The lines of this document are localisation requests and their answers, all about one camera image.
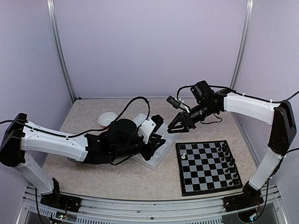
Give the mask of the white divided plastic tray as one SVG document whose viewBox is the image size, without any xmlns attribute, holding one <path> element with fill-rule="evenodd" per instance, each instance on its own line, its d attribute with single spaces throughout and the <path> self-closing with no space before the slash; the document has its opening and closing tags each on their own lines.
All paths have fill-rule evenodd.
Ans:
<svg viewBox="0 0 299 224">
<path fill-rule="evenodd" d="M 141 154 L 137 154 L 131 157 L 136 162 L 146 166 L 151 170 L 156 170 L 163 158 L 170 150 L 173 143 L 176 141 L 177 133 L 168 133 L 168 125 L 164 123 L 164 119 L 160 115 L 151 117 L 152 121 L 156 123 L 156 127 L 153 129 L 155 137 L 158 137 L 162 143 L 158 144 L 159 147 L 155 150 L 151 158 L 147 161 Z"/>
</svg>

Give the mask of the black white chess board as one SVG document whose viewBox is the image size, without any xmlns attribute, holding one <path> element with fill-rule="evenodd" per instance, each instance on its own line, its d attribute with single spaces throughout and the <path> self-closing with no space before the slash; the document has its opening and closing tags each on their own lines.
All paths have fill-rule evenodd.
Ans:
<svg viewBox="0 0 299 224">
<path fill-rule="evenodd" d="M 218 141 L 175 144 L 182 196 L 199 196 L 237 189 L 221 188 L 214 162 L 214 159 L 218 158 L 216 142 Z M 183 153 L 186 154 L 185 159 L 181 158 Z"/>
</svg>

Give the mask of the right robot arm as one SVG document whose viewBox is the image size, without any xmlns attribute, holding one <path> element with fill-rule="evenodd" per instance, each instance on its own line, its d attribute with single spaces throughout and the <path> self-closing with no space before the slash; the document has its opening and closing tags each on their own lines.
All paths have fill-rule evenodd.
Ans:
<svg viewBox="0 0 299 224">
<path fill-rule="evenodd" d="M 237 93 L 230 88 L 214 91 L 206 81 L 190 86 L 197 106 L 182 109 L 168 125 L 168 133 L 187 133 L 211 114 L 230 112 L 257 119 L 271 126 L 268 148 L 257 170 L 245 184 L 239 203 L 249 207 L 257 200 L 262 186 L 280 168 L 296 134 L 292 106 L 289 100 L 271 101 Z"/>
</svg>

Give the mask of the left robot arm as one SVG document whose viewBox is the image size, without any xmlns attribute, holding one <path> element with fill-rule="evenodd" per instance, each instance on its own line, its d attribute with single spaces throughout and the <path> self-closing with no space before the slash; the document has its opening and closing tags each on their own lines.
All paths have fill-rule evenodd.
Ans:
<svg viewBox="0 0 299 224">
<path fill-rule="evenodd" d="M 18 170 L 36 187 L 43 199 L 57 208 L 65 204 L 59 183 L 43 172 L 30 152 L 64 156 L 91 165 L 114 165 L 115 160 L 122 163 L 137 154 L 148 161 L 166 142 L 156 133 L 163 124 L 159 115 L 146 118 L 139 126 L 129 119 L 114 120 L 101 129 L 99 135 L 91 131 L 71 135 L 39 127 L 27 121 L 24 113 L 7 122 L 10 125 L 0 145 L 0 162 Z"/>
</svg>

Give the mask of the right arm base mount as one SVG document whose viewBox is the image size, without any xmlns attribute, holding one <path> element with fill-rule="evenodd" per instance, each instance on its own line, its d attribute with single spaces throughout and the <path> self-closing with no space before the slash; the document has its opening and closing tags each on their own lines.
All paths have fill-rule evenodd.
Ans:
<svg viewBox="0 0 299 224">
<path fill-rule="evenodd" d="M 246 198 L 244 194 L 227 196 L 223 198 L 223 204 L 226 212 L 241 210 L 252 206 L 257 206 L 264 202 L 262 196 L 255 198 Z"/>
</svg>

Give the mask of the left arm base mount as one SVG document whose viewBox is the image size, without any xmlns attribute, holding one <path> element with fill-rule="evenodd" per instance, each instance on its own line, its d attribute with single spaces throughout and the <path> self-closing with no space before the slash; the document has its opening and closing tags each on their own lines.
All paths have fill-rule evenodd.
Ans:
<svg viewBox="0 0 299 224">
<path fill-rule="evenodd" d="M 47 205 L 52 208 L 56 208 L 59 210 L 64 211 L 71 211 L 78 213 L 80 205 L 81 205 L 82 199 L 75 196 L 69 196 L 69 195 L 55 195 L 55 194 L 49 194 L 42 196 L 41 198 L 41 204 Z"/>
</svg>

